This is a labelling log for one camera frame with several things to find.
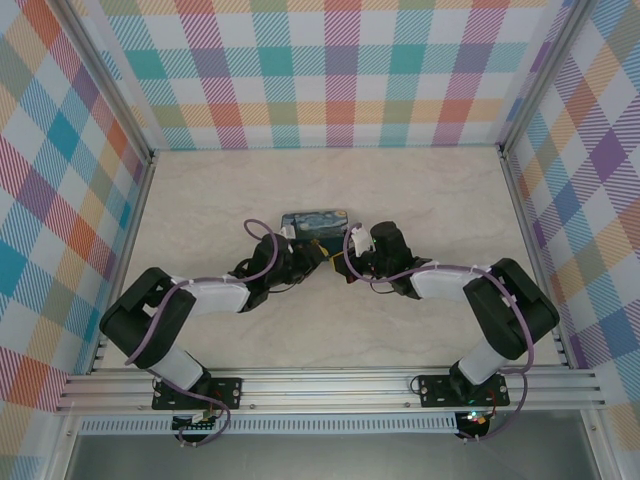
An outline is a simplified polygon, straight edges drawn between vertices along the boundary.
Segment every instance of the metal base plate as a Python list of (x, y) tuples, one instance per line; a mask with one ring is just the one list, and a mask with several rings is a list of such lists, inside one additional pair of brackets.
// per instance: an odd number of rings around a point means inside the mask
[(469, 403), (463, 403), (451, 388), (449, 375), (419, 375), (417, 390), (420, 392), (420, 404), (423, 407), (505, 407), (509, 405), (507, 383), (502, 375), (494, 375), (476, 392)]
[[(242, 395), (242, 378), (211, 378), (208, 382), (207, 392), (203, 395), (224, 403), (230, 410), (240, 408)], [(154, 386), (154, 395), (151, 402), (153, 410), (207, 410), (209, 402), (188, 397), (176, 392), (163, 382)]]

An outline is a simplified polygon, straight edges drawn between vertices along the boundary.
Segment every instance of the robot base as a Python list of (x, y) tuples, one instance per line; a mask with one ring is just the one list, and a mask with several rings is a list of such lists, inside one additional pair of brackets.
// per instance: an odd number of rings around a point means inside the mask
[[(208, 410), (209, 402), (189, 397), (166, 385), (164, 382), (156, 382), (153, 387), (153, 410)], [(242, 395), (241, 378), (205, 378), (198, 381), (190, 390), (191, 392), (219, 400), (229, 410), (240, 408)]]

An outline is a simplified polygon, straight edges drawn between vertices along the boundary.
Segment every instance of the gray floor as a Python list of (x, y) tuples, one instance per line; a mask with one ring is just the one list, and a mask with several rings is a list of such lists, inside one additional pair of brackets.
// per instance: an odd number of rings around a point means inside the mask
[(68, 480), (599, 478), (577, 412), (523, 413), (484, 445), (453, 435), (227, 435), (193, 450), (172, 437), (80, 437)]

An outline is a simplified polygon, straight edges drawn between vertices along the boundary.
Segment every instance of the table surface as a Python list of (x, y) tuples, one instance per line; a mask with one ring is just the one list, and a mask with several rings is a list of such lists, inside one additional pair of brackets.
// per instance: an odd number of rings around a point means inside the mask
[[(164, 152), (125, 287), (152, 266), (181, 277), (232, 270), (256, 243), (246, 218), (276, 228), (286, 212), (338, 208), (368, 227), (395, 221), (414, 255), (460, 265), (511, 257), (531, 272), (490, 147)], [(252, 312), (188, 319), (177, 342), (211, 368), (437, 366), (481, 335), (465, 303), (377, 295), (323, 264)], [(535, 354), (536, 364), (559, 362), (550, 336)], [(102, 367), (123, 361), (110, 345)]]

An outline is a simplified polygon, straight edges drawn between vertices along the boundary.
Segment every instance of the plaid wall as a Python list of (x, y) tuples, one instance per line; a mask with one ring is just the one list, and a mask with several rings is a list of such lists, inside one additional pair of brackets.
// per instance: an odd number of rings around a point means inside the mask
[(493, 144), (560, 3), (75, 0), (171, 149)]
[(143, 164), (45, 0), (0, 2), (0, 478), (89, 354)]
[(513, 163), (573, 350), (599, 373), (619, 459), (636, 467), (639, 144), (640, 2), (601, 0)]
[(549, 50), (551, 49), (551, 45), (553, 45), (553, 42), (555, 41), (558, 34), (562, 30), (564, 22), (567, 19), (567, 16), (571, 11), (571, 7), (573, 6), (574, 3), (575, 3), (575, 0), (563, 0), (562, 6), (560, 7), (560, 10), (558, 10), (558, 14), (556, 15), (556, 18), (553, 20), (553, 24), (551, 25), (551, 28), (547, 32), (547, 36), (545, 37), (544, 42), (542, 43), (542, 47), (540, 47), (540, 50), (536, 55), (536, 59), (531, 64), (531, 68), (527, 73), (527, 78), (525, 79), (524, 83), (520, 87), (520, 90), (518, 91), (518, 96), (516, 97), (515, 102), (513, 102), (513, 105), (511, 106), (511, 110), (509, 110), (509, 115), (507, 115), (507, 120), (504, 122), (504, 125), (500, 130), (500, 134), (498, 135), (498, 143), (504, 142), (505, 137), (507, 136), (507, 133), (509, 132), (509, 130), (511, 129), (511, 126), (513, 125), (513, 120), (516, 118), (516, 115), (520, 111), (522, 102), (524, 102), (524, 99), (527, 98), (527, 96), (529, 95), (529, 92), (531, 91), (531, 87), (533, 87), (534, 82), (538, 78), (538, 74), (540, 73), (540, 69), (542, 68), (542, 65), (544, 65), (544, 63), (547, 61), (547, 58), (549, 56)]

